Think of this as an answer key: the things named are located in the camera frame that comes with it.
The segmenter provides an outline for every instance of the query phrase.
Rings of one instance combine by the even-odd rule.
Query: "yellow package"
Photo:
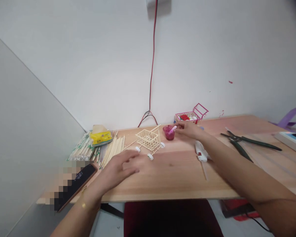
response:
[[[92,142],[92,147],[101,146],[110,143],[113,140],[111,132],[102,125],[94,125],[89,136]]]

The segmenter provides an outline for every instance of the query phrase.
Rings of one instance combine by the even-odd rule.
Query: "green handle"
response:
[[[250,142],[250,143],[255,144],[255,145],[264,146],[266,148],[271,148],[271,149],[274,149],[274,150],[282,151],[281,148],[278,148],[277,146],[271,145],[269,143],[259,142],[259,141],[252,140],[252,139],[246,138],[246,137],[241,137],[241,139],[243,141]]]
[[[249,160],[253,163],[253,161],[250,159],[250,157],[248,156],[246,151],[242,148],[242,146],[240,146],[240,144],[238,142],[235,142],[235,141],[230,141],[230,142],[237,149],[237,151],[240,153],[240,155],[242,155],[244,158],[246,158],[247,160]]]

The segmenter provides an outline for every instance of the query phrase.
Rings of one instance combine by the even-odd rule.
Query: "person's left hand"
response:
[[[137,156],[139,156],[139,152],[134,150],[126,150],[113,156],[105,168],[93,181],[93,183],[96,184],[96,189],[104,195],[107,191],[119,185],[127,177],[134,173],[138,173],[139,169],[136,167],[123,169],[122,166],[123,163]]]

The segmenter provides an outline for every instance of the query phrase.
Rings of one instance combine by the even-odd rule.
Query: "black cable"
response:
[[[141,123],[143,122],[143,120],[149,116],[149,113],[151,113],[152,117],[155,119],[156,124],[158,125],[156,118],[153,116],[152,112],[150,111],[150,109],[151,109],[151,82],[152,82],[152,75],[153,75],[153,68],[154,68],[154,58],[155,58],[155,31],[156,31],[156,21],[157,21],[157,10],[158,10],[158,0],[156,0],[156,6],[155,6],[154,51],[153,51],[152,66],[151,66],[151,77],[150,77],[149,110],[146,112],[146,113],[148,113],[148,115],[146,117],[144,117],[146,115],[146,113],[144,113],[144,116],[142,117],[142,119],[141,119],[138,127],[141,125]]]
[[[253,217],[250,217],[249,215],[248,215],[248,213],[246,212],[246,216],[248,217],[248,218],[250,218],[250,219],[252,219],[252,220],[254,220],[259,226],[261,226],[264,230],[266,230],[267,232],[270,232],[271,233],[271,231],[270,230],[268,230],[267,228],[265,228],[263,225],[261,225],[260,224],[260,222],[258,222],[255,218],[253,218]]]

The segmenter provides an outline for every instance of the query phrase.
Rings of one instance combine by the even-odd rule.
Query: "table leg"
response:
[[[124,213],[117,210],[115,207],[112,207],[111,205],[109,205],[108,203],[102,203],[101,204],[101,209],[103,211],[106,211],[114,216],[117,216],[119,218],[124,219]]]

